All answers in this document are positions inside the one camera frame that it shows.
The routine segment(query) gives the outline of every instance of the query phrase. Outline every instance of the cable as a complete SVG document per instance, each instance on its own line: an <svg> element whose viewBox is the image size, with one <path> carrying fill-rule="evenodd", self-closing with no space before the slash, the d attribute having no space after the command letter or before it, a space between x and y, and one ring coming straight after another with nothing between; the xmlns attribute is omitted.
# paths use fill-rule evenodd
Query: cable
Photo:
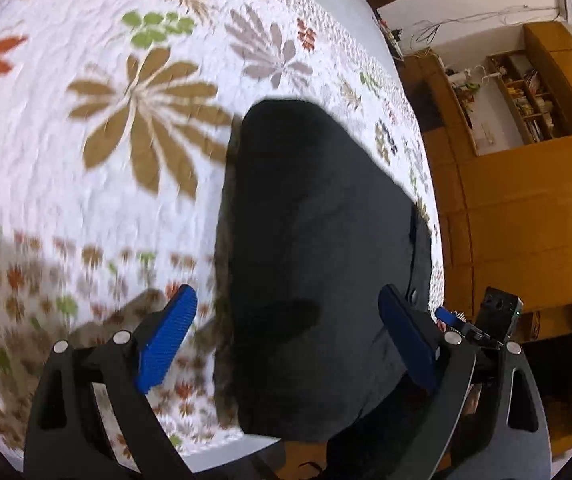
<svg viewBox="0 0 572 480"><path fill-rule="evenodd" d="M511 14L522 14L524 12L540 12L544 10L556 10L557 16L554 18L554 20L559 18L561 15L559 7L531 7L528 5L520 5L520 6L506 7L502 10L497 10L492 12L478 12L477 14L464 16L463 18L448 19L438 23L433 23L428 20L421 20L411 25L411 28L417 27L418 25L421 25L422 28L418 32L412 35L410 40L410 47L413 50L413 54L416 54L416 50L413 48L413 45L419 48L421 45L424 45L423 48L427 48L434 41L435 36L440 30L440 27L442 25L447 25L448 23L462 23L462 24L478 23L478 22L483 22L485 20L490 20L492 18L499 18L502 24L507 26L523 25L524 23L529 23L538 20L538 18L531 18L530 20L525 20L517 23L509 23L507 21L507 17L510 16Z"/></svg>

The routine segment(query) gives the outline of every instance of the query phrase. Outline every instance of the floral quilt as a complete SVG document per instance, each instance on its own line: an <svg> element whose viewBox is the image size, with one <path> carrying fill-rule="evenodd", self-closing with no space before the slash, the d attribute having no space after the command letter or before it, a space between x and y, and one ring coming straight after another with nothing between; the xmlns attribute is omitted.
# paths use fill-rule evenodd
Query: floral quilt
<svg viewBox="0 0 572 480"><path fill-rule="evenodd" d="M55 341L89 346L133 329L181 283L196 289L198 314L148 400L182 455L242 436L226 395L228 255L215 245L232 126L266 96L322 105L415 200L432 231L430 307L441 304L415 116L313 0L0 0L5 455L22 457ZM96 396L116 455L134 466L106 391Z"/></svg>

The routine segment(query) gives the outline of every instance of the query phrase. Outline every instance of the blue gripper pad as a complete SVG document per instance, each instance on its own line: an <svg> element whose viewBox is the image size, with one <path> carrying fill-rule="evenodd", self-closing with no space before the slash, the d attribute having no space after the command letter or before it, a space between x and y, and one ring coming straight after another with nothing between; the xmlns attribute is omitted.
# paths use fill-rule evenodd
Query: blue gripper pad
<svg viewBox="0 0 572 480"><path fill-rule="evenodd" d="M183 285L166 305L155 333L140 352L137 388L147 394L161 384L197 312L197 294Z"/></svg>
<svg viewBox="0 0 572 480"><path fill-rule="evenodd" d="M380 290L378 303L381 320L406 365L409 377L413 383L434 392L441 377L435 369L435 349L422 331L431 329L440 333L439 329L428 314L413 313L393 285L386 285Z"/></svg>

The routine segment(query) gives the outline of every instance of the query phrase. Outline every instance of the black fabric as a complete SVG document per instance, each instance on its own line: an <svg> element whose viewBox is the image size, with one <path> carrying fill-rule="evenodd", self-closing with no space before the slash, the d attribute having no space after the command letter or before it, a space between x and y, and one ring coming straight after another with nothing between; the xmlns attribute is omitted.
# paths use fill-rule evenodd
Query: black fabric
<svg viewBox="0 0 572 480"><path fill-rule="evenodd" d="M316 105L256 104L242 122L230 299L247 433L329 439L404 365L378 316L393 283L428 308L431 239L413 202Z"/></svg>

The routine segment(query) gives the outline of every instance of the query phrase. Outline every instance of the metal screw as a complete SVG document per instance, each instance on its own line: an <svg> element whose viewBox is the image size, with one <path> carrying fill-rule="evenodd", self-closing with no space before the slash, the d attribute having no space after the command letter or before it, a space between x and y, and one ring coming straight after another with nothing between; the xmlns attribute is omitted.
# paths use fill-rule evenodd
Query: metal screw
<svg viewBox="0 0 572 480"><path fill-rule="evenodd" d="M506 349L511 354L519 355L522 353L522 347L519 346L515 341L509 341L508 343L506 343Z"/></svg>
<svg viewBox="0 0 572 480"><path fill-rule="evenodd" d="M55 354L63 354L66 351L66 348L68 348L68 341L64 341L63 339L61 341L57 341L52 347Z"/></svg>
<svg viewBox="0 0 572 480"><path fill-rule="evenodd" d="M112 336L112 340L115 341L118 345L126 344L130 341L130 332L128 330L120 330L114 336Z"/></svg>
<svg viewBox="0 0 572 480"><path fill-rule="evenodd" d="M461 335L459 335L457 332L453 332L452 330L444 334L444 339L448 344L454 346L457 346L461 343Z"/></svg>

